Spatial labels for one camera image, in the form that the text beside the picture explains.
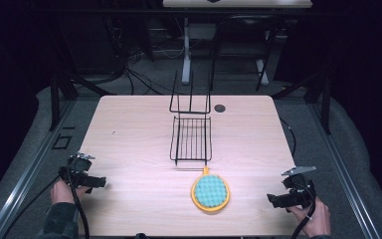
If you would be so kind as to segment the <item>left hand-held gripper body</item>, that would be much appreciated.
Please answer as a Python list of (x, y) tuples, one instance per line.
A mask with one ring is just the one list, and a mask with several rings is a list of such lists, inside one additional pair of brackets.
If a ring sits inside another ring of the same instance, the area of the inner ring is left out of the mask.
[(87, 193), (91, 193), (93, 189), (86, 183), (86, 180), (89, 178), (87, 171), (91, 165), (92, 163), (88, 156), (78, 153), (68, 158), (67, 164), (59, 168), (58, 174), (68, 186), (73, 186), (74, 188), (85, 186), (88, 188)]

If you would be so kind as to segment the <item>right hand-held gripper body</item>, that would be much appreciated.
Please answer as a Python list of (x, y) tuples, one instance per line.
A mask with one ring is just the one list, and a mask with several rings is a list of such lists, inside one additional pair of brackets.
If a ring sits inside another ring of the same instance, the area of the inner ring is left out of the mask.
[(307, 208), (312, 205), (316, 192), (312, 180), (305, 174), (315, 170), (315, 166), (295, 166), (282, 173), (286, 177), (283, 185), (288, 190), (282, 208), (297, 205)]

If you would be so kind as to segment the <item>yellow plate with blue cloth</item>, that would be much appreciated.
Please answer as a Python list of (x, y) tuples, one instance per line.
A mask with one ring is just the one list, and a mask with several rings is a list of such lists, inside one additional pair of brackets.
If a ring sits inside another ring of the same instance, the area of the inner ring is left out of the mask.
[(205, 166), (191, 187), (191, 199), (197, 208), (217, 212), (229, 203), (230, 188), (221, 176), (212, 174)]

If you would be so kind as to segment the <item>black wire rack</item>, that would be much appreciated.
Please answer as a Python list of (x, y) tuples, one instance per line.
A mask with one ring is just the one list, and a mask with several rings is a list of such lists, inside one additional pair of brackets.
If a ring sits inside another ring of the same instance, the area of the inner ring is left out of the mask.
[(204, 95), (195, 95), (193, 83), (186, 93), (180, 92), (180, 82), (174, 75), (169, 111), (173, 114), (170, 142), (170, 159), (203, 161), (212, 159), (211, 94), (204, 88)]

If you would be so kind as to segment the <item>person's left hand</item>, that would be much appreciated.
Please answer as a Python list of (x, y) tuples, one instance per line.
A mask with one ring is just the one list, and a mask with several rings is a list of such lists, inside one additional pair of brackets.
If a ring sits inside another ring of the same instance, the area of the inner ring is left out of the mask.
[(75, 203), (71, 188), (62, 179), (59, 179), (51, 188), (51, 202), (57, 203)]

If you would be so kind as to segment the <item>person's right hand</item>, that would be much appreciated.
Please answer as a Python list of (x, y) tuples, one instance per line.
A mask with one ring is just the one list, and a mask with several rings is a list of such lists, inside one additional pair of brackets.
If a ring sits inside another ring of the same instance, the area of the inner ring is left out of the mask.
[(329, 208), (318, 197), (315, 198), (315, 209), (312, 214), (309, 213), (308, 208), (299, 208), (297, 206), (288, 207), (287, 210), (295, 217), (298, 223), (303, 219), (307, 220), (302, 227), (302, 231), (308, 238), (315, 235), (331, 236)]

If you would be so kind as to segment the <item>black metal stand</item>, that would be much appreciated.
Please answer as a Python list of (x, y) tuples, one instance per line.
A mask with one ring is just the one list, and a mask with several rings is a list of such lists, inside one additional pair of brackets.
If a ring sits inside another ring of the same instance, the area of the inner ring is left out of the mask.
[(86, 87), (101, 97), (112, 96), (112, 93), (94, 85), (80, 75), (73, 73), (67, 67), (57, 65), (55, 67), (53, 77), (50, 80), (52, 110), (52, 122), (50, 130), (54, 130), (61, 120), (60, 94), (63, 94), (63, 96), (68, 101), (75, 101), (78, 98), (79, 93), (76, 90), (74, 83)]
[(291, 84), (284, 90), (272, 95), (272, 98), (274, 100), (278, 100), (301, 87), (308, 86), (303, 99), (307, 104), (315, 104), (318, 99), (321, 99), (320, 124), (323, 130), (327, 134), (330, 134), (329, 113), (331, 103), (331, 78), (329, 75), (330, 73), (327, 70), (321, 70), (318, 73), (314, 73), (295, 84)]

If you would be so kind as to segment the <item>white desk with metal legs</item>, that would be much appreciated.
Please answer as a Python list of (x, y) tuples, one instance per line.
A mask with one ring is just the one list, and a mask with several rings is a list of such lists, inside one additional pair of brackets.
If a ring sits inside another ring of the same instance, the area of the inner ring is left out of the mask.
[[(311, 0), (162, 0), (163, 7), (179, 10), (244, 10), (244, 9), (309, 9)], [(184, 62), (182, 70), (182, 83), (190, 82), (191, 53), (189, 35), (189, 17), (184, 17)]]

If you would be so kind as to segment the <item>black chair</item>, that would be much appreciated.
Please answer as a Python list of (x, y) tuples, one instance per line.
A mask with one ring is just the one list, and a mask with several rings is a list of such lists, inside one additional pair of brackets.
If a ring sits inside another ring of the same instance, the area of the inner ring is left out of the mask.
[(214, 88), (217, 74), (240, 75), (237, 67), (217, 70), (217, 62), (227, 59), (229, 63), (241, 63), (252, 59), (256, 68), (250, 74), (258, 76), (256, 90), (263, 78), (283, 20), (273, 15), (234, 15), (220, 22), (213, 37), (211, 50), (210, 89)]

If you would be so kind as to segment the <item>grey metal floor rail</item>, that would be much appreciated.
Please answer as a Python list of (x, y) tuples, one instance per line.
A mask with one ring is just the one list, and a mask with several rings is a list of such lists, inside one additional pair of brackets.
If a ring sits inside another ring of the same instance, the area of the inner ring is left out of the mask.
[(382, 239), (379, 235), (377, 227), (375, 226), (366, 205), (361, 198), (350, 173), (343, 161), (341, 153), (334, 141), (333, 136), (327, 133), (323, 128), (320, 120), (320, 110), (316, 105), (308, 104), (307, 108), (311, 113), (314, 123), (318, 128), (321, 137), (325, 141), (326, 147), (331, 155), (331, 161), (334, 166), (334, 171), (343, 188), (345, 196), (350, 204), (352, 212), (360, 226), (360, 229), (365, 239)]
[(63, 104), (60, 119), (52, 130), (51, 106), (40, 103), (31, 128), (0, 181), (0, 239), (17, 216), (44, 163), (45, 154), (57, 138), (60, 124), (70, 114), (75, 103), (67, 101)]

